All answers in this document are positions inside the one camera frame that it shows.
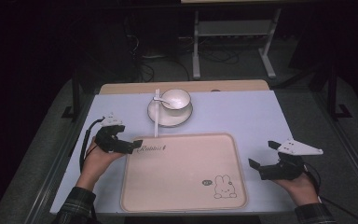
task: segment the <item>person's right hand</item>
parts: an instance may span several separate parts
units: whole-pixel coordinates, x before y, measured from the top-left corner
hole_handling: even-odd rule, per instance
[[[101,175],[106,171],[109,165],[125,154],[118,152],[104,152],[95,143],[95,137],[92,138],[89,149],[86,152],[83,170],[76,182],[76,187],[92,191]]]
[[[312,181],[304,173],[293,180],[279,179],[272,181],[286,189],[297,206],[320,202]]]

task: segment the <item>placemat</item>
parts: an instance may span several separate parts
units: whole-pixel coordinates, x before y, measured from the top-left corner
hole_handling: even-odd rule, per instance
[[[138,137],[127,157],[121,206],[127,212],[233,209],[247,195],[227,133]]]

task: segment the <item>plaid sleeve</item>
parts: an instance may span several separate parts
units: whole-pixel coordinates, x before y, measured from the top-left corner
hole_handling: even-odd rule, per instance
[[[78,187],[72,188],[53,223],[94,223],[90,218],[90,209],[94,200],[95,194],[91,191]]]
[[[311,203],[295,209],[300,224],[336,223],[331,213],[322,203]]]

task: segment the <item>saucer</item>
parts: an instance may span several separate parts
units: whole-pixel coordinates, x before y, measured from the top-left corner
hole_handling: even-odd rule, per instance
[[[156,104],[160,104],[158,106],[158,125],[163,127],[177,126],[188,120],[188,118],[191,116],[191,113],[193,112],[193,105],[190,103],[186,108],[184,108],[184,111],[181,115],[171,116],[159,101],[152,100],[147,107],[147,114],[153,121],[155,121],[156,118]]]

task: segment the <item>white cup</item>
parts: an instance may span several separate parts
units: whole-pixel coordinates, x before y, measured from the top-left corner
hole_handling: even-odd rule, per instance
[[[181,116],[191,102],[190,94],[187,91],[173,89],[165,91],[161,95],[163,108],[170,116]]]

